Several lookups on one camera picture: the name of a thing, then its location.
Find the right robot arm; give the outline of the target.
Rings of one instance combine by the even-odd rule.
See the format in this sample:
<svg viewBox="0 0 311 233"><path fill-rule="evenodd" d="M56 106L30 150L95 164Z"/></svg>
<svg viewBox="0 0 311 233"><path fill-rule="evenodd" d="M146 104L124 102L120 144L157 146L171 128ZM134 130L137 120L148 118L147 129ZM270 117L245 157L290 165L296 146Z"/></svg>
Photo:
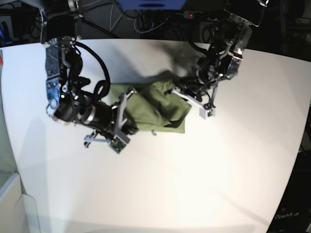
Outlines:
<svg viewBox="0 0 311 233"><path fill-rule="evenodd" d="M135 89L120 95L112 105L102 99L109 93L111 80L104 61L90 47L81 43L84 17L77 0L29 0L41 16L40 42L45 47L47 115L55 121L75 123L92 129L84 139L84 146L104 142L115 152L121 152L138 129L126 113L126 105ZM84 87L90 79L82 77L81 49L99 63L104 77L93 92Z"/></svg>

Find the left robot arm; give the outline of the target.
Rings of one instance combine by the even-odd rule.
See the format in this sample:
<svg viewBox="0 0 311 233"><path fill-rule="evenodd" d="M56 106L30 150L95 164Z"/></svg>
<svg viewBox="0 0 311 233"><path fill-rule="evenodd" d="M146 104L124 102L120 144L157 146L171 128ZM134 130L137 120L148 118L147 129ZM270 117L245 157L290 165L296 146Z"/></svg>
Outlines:
<svg viewBox="0 0 311 233"><path fill-rule="evenodd" d="M211 115L216 107L214 101L219 82L237 76L252 27L260 25L268 3L267 0L226 1L225 16L210 26L209 48L201 48L188 39L189 45L203 56L192 73L176 79L175 87L166 93L192 101Z"/></svg>

